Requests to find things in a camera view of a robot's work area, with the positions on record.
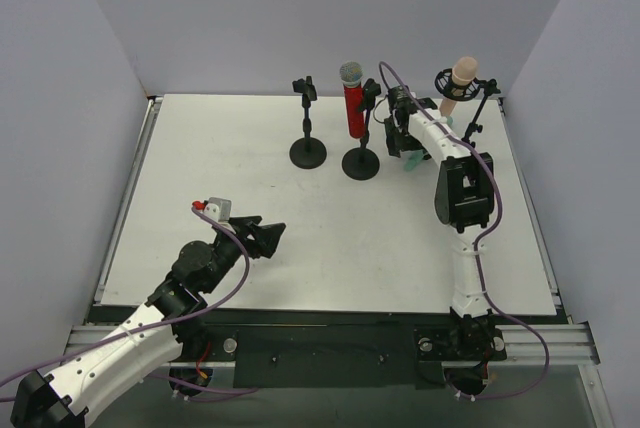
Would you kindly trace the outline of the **black round-base clip stand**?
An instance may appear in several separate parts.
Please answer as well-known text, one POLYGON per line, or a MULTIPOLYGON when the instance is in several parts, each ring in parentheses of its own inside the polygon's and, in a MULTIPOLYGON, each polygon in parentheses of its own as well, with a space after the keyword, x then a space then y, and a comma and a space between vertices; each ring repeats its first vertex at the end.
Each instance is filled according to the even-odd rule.
POLYGON ((343 172, 351 179, 365 181, 373 178, 379 171, 380 161, 378 156, 368 148, 370 131, 369 123, 371 113, 376 104, 377 97, 381 94, 381 86, 373 78, 362 84, 363 100, 360 111, 364 114, 365 133, 358 139, 359 146, 350 149, 342 158, 343 172))

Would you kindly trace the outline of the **mint green microphone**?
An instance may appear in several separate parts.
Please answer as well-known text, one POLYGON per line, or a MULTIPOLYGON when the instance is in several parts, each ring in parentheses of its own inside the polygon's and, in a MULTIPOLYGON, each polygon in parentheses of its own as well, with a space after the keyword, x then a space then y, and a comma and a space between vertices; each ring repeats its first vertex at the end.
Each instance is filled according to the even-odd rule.
POLYGON ((408 133, 418 142, 418 148, 410 148, 411 155, 405 163, 405 170, 412 171, 419 163, 433 158, 439 165, 447 155, 454 152, 453 144, 449 140, 454 135, 449 117, 439 117, 434 121, 424 115, 414 114, 409 118, 408 133))

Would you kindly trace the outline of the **red glitter microphone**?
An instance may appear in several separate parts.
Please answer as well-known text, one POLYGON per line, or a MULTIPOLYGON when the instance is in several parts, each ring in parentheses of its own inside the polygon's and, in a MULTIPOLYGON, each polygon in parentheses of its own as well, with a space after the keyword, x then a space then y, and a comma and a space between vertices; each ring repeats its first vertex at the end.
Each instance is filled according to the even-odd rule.
POLYGON ((360 111, 363 70, 359 63, 348 61, 340 67, 339 75, 343 84, 349 135, 360 139, 365 133, 364 114, 360 111))

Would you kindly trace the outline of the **pink microphone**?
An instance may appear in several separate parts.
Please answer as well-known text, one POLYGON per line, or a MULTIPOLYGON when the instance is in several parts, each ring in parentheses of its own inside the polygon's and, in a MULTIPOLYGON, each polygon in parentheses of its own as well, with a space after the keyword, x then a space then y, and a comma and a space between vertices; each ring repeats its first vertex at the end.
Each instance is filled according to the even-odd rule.
POLYGON ((471 56, 463 56, 453 65, 449 81, 445 84, 443 100, 439 107, 442 116, 451 116, 458 99, 465 95, 465 92, 476 78, 477 69, 478 61, 471 56))

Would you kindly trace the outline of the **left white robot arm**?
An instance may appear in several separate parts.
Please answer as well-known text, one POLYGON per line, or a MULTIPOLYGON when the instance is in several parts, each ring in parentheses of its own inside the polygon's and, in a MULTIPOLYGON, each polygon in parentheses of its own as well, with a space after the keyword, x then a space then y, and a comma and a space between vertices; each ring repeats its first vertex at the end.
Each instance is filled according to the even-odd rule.
POLYGON ((211 224, 213 241, 184 245, 165 279, 128 318, 92 347, 42 374, 19 375, 10 415, 15 427, 88 427, 104 410, 161 365, 179 358, 201 337, 201 315, 239 260, 270 258, 286 229, 261 217, 211 224))

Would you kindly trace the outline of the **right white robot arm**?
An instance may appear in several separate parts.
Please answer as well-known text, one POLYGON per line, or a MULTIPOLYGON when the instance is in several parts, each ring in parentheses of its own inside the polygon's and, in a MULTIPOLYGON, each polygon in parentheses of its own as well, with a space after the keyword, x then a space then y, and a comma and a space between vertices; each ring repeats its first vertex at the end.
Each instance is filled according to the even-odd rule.
POLYGON ((462 144, 447 120, 427 99, 414 99, 402 86, 387 94, 389 116, 384 120, 387 150, 398 157, 405 151, 426 152, 438 168, 435 213, 451 229, 454 288, 452 314, 467 331, 486 328, 491 307, 479 273, 478 236, 486 229, 495 207, 488 173, 493 160, 487 153, 475 157, 462 144))

